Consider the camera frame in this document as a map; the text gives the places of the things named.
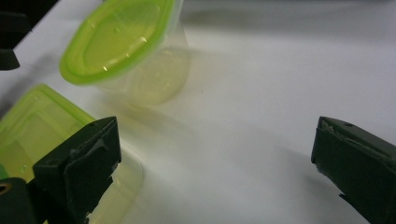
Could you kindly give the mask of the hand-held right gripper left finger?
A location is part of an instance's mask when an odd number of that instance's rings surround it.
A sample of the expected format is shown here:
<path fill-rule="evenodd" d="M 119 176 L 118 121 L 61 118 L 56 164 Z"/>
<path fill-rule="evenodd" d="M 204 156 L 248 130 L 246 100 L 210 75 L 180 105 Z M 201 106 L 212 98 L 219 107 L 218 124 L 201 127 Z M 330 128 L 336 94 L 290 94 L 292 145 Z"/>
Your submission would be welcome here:
<path fill-rule="evenodd" d="M 74 133 L 33 166 L 35 182 L 75 224 L 87 216 L 112 184 L 121 162 L 115 117 L 93 121 Z"/>

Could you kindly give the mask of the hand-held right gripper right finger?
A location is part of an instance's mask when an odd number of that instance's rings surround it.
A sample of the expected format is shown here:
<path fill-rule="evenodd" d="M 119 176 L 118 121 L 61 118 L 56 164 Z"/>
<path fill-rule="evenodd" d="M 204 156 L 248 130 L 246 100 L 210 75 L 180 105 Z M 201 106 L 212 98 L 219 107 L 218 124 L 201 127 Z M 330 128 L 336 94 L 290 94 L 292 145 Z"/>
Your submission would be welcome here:
<path fill-rule="evenodd" d="M 311 162 L 370 224 L 396 224 L 396 146 L 349 122 L 321 117 Z"/>

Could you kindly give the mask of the rectangular container with green lid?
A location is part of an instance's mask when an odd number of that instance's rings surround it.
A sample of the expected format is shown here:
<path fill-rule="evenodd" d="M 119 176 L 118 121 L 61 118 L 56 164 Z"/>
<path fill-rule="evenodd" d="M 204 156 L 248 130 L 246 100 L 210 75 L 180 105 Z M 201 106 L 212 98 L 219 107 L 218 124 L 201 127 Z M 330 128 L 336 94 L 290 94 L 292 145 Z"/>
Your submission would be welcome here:
<path fill-rule="evenodd" d="M 34 178 L 33 164 L 94 118 L 45 84 L 25 93 L 0 119 L 0 179 Z M 121 163 L 89 224 L 126 224 L 126 215 L 141 188 L 138 159 L 121 153 Z"/>

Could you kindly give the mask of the round container with green lid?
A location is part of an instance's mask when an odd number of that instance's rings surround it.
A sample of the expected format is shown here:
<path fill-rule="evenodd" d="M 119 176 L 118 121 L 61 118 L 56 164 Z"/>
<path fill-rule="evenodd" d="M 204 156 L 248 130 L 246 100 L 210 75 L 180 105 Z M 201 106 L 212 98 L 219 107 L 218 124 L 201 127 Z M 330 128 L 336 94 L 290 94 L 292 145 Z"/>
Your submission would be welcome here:
<path fill-rule="evenodd" d="M 183 0 L 106 0 L 78 27 L 60 61 L 62 77 L 131 105 L 161 104 L 185 85 L 191 54 Z"/>

